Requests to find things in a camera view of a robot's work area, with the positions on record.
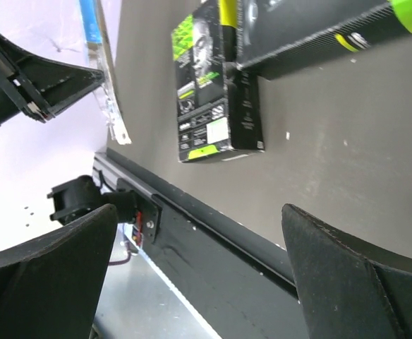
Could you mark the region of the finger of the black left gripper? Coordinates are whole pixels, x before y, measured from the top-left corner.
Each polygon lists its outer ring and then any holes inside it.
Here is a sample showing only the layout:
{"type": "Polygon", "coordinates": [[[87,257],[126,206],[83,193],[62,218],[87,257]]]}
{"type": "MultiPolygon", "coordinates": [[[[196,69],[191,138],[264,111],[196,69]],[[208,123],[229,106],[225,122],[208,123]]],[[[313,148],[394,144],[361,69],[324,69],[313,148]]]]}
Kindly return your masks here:
{"type": "Polygon", "coordinates": [[[96,90],[104,81],[103,73],[97,69],[44,59],[42,85],[47,99],[47,121],[96,90]]]}

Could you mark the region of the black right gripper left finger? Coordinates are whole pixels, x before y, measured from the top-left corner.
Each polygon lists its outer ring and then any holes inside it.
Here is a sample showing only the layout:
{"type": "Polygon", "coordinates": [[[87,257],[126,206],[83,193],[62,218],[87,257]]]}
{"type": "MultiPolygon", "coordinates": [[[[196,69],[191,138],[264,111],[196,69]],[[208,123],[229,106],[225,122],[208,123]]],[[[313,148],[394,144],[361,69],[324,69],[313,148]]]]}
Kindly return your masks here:
{"type": "Polygon", "coordinates": [[[106,204],[0,251],[0,338],[88,338],[117,224],[106,204]]]}

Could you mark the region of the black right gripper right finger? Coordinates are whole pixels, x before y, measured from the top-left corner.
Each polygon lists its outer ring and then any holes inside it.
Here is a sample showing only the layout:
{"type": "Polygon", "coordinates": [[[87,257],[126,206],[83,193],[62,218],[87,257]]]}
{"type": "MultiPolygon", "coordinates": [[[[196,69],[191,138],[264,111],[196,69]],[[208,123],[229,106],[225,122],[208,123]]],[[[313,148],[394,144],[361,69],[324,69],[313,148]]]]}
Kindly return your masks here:
{"type": "Polygon", "coordinates": [[[310,338],[412,338],[412,258],[293,204],[281,214],[310,338]]]}

